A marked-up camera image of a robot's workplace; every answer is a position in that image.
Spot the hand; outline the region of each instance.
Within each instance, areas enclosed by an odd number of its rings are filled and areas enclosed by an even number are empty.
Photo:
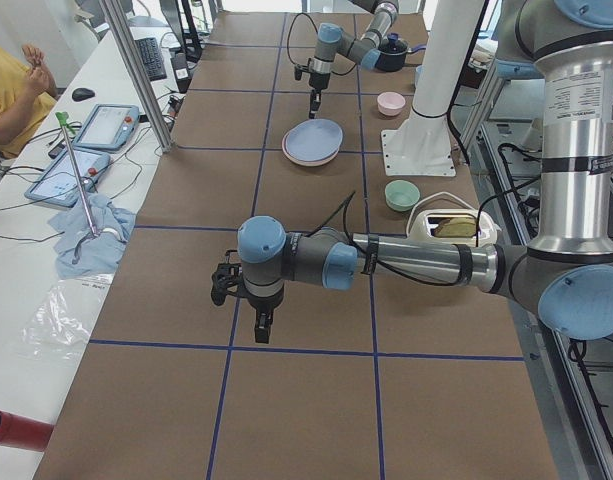
[[[26,90],[37,97],[48,90],[50,86],[50,80],[48,75],[41,68],[33,68],[28,71],[28,77],[26,77]]]
[[[44,63],[44,52],[42,52],[35,45],[25,43],[22,45],[22,52],[24,52],[26,61],[33,67],[41,67]]]

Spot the yellow shirt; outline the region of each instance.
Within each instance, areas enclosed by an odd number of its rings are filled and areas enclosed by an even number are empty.
[[[26,72],[29,69],[29,66],[0,48],[0,115],[15,103],[15,99],[22,92],[26,82]],[[48,93],[44,92],[38,96],[33,103],[33,112],[26,128],[9,144],[0,145],[0,152],[7,158],[19,155],[53,105],[55,99]]]

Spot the light blue plate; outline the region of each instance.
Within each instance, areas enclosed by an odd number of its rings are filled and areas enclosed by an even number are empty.
[[[284,138],[284,150],[291,160],[322,162],[334,157],[342,144],[342,128],[332,120],[315,118],[300,123]]]

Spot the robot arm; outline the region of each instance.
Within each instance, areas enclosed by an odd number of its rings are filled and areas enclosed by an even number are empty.
[[[309,118],[315,118],[319,110],[321,94],[328,88],[335,55],[340,54],[369,70],[375,68],[380,56],[379,45],[397,19],[398,0],[354,0],[353,3],[373,13],[373,19],[364,35],[357,39],[338,25],[322,23],[317,33],[314,58],[308,59],[308,65],[295,65],[296,80],[301,80],[303,73],[310,75],[308,84],[312,89]]]
[[[252,218],[239,232],[241,264],[227,260],[213,276],[213,300],[247,298],[257,310],[258,341],[268,341],[285,280],[346,289],[357,271],[384,270],[503,295],[578,340],[613,332],[613,242],[607,234],[613,2],[591,10],[583,0],[506,2],[500,27],[500,46],[506,47],[498,56],[534,61],[546,80],[537,237],[527,247],[469,248],[332,230],[306,237],[286,234],[274,219]]]

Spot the blue cloth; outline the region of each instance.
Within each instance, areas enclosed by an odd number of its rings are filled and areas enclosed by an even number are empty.
[[[135,214],[116,208],[108,197],[94,193],[89,194],[88,199],[97,229],[112,228],[119,234],[120,240],[113,233],[86,238],[90,235],[90,228],[79,199],[73,208],[58,213],[48,221],[55,230],[64,232],[54,247],[58,254],[55,266],[60,278],[114,273],[135,226]]]

